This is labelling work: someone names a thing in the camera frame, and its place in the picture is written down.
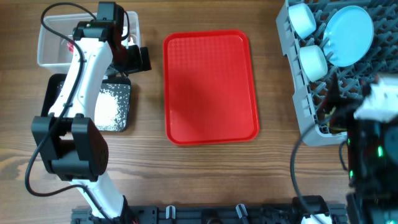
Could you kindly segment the white napkin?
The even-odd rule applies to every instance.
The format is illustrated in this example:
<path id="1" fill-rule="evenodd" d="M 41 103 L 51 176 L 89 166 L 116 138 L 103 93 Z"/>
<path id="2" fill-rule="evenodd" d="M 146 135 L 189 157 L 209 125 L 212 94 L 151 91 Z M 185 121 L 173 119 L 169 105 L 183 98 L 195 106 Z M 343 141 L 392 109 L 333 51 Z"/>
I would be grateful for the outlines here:
<path id="1" fill-rule="evenodd" d="M 122 44 L 126 48 L 135 44 L 132 37 L 130 36 L 130 32 L 127 26 L 123 27 Z"/>

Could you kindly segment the green bowl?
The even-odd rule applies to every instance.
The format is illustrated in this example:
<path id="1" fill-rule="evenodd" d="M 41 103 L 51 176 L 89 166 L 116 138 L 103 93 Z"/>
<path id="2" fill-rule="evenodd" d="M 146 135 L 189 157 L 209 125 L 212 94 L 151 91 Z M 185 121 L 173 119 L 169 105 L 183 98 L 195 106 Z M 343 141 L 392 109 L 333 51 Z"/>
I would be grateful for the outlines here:
<path id="1" fill-rule="evenodd" d="M 311 82 L 323 78 L 328 73 L 325 55 L 317 45 L 302 47 L 299 50 L 302 70 Z"/>

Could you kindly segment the pile of rice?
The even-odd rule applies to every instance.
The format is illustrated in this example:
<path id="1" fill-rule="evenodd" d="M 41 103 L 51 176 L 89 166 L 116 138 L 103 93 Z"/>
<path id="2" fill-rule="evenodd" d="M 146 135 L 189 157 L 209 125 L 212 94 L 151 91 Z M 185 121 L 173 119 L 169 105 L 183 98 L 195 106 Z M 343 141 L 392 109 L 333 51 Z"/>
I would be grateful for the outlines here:
<path id="1" fill-rule="evenodd" d="M 96 102 L 95 125 L 100 131 L 120 132 L 127 126 L 131 86 L 103 83 Z"/>

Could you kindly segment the red snack wrapper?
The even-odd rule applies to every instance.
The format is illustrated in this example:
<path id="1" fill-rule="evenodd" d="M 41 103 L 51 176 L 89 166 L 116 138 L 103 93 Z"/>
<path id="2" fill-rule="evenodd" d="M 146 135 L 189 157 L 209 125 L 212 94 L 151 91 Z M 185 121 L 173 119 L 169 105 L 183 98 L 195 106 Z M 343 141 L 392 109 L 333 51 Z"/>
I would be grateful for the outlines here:
<path id="1" fill-rule="evenodd" d="M 71 44 L 70 42 L 68 42 L 68 43 L 67 43 L 67 48 L 68 48 L 68 50 L 73 54 L 73 52 L 74 52 L 74 45 Z"/>

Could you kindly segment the light blue plate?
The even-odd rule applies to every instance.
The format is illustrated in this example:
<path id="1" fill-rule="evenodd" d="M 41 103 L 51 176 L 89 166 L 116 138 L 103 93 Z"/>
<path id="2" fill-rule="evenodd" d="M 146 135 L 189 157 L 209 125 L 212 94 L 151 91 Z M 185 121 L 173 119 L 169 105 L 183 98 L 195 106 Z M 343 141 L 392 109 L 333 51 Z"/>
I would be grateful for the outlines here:
<path id="1" fill-rule="evenodd" d="M 362 59 L 373 42 L 374 25 L 370 15 L 359 6 L 346 6 L 329 20 L 322 47 L 328 61 L 338 67 L 348 67 Z"/>

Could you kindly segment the light blue bowl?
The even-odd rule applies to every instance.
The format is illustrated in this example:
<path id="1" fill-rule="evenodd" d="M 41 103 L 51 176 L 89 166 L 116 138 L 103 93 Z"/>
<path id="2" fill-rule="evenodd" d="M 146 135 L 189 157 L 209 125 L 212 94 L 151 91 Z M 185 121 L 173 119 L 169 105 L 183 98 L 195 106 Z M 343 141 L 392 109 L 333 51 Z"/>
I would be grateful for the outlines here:
<path id="1" fill-rule="evenodd" d="M 305 3 L 289 6 L 288 14 L 292 27 L 301 39 L 305 39 L 315 32 L 317 28 L 316 20 Z"/>

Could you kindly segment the yellow plastic cup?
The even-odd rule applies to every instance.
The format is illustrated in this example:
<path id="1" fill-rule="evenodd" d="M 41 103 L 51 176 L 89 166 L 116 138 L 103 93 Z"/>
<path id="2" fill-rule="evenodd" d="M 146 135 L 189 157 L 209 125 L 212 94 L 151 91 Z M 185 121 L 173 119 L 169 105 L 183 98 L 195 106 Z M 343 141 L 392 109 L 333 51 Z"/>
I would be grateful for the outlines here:
<path id="1" fill-rule="evenodd" d="M 325 121 L 326 121 L 326 126 L 328 127 L 328 128 L 332 128 L 333 127 L 333 123 L 334 123 L 334 121 L 335 121 L 335 117 L 334 117 L 334 114 L 335 114 L 335 112 L 338 110 L 338 108 L 337 107 L 333 107 L 331 110 L 330 110 L 330 112 L 328 112 L 328 113 L 326 113 L 325 114 Z"/>

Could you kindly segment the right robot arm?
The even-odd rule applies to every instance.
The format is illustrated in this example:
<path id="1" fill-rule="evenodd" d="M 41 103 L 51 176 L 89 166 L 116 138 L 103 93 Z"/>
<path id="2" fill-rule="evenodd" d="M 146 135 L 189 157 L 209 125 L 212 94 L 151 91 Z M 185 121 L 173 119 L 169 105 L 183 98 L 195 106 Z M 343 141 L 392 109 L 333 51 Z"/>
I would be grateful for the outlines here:
<path id="1" fill-rule="evenodd" d="M 361 88 L 361 99 L 343 98 L 334 76 L 320 124 L 347 133 L 350 222 L 397 223 L 397 74 L 380 73 Z"/>

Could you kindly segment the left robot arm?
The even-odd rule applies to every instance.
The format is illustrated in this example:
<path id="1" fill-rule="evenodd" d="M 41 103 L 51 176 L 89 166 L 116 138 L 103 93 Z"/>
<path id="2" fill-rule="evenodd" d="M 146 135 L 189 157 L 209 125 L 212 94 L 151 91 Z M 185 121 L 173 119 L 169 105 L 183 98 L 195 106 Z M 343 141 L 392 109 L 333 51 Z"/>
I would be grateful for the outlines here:
<path id="1" fill-rule="evenodd" d="M 151 68 L 147 47 L 125 46 L 127 12 L 115 2 L 100 2 L 90 21 L 79 22 L 72 36 L 73 58 L 63 88 L 47 114 L 34 118 L 33 157 L 47 172 L 78 189 L 101 223 L 137 223 L 126 197 L 107 173 L 108 145 L 95 126 L 95 108 L 109 67 L 120 73 Z"/>

